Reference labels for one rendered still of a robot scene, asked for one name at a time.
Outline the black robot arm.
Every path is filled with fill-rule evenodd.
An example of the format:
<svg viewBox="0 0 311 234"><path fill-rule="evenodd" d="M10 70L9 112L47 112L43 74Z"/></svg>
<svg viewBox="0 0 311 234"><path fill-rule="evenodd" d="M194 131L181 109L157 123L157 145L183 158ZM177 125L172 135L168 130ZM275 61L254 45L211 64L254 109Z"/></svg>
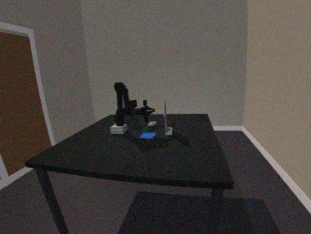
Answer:
<svg viewBox="0 0 311 234"><path fill-rule="evenodd" d="M137 115L137 100L129 100L128 99L128 89L125 87L123 83L115 83L115 90L117 91L117 110L115 112L115 123L116 126L124 125L124 117L129 115L131 118L133 115ZM124 108L123 108L123 100L124 100ZM141 111L141 115L147 115L147 109L145 107L141 107L139 109Z"/></svg>

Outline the blue square mat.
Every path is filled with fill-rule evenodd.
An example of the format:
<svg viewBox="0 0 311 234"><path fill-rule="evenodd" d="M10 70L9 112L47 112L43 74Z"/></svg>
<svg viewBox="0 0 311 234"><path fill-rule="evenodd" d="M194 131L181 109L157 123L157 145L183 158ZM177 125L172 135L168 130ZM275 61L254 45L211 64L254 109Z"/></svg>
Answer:
<svg viewBox="0 0 311 234"><path fill-rule="evenodd" d="M140 138L154 138L156 133L143 133Z"/></svg>

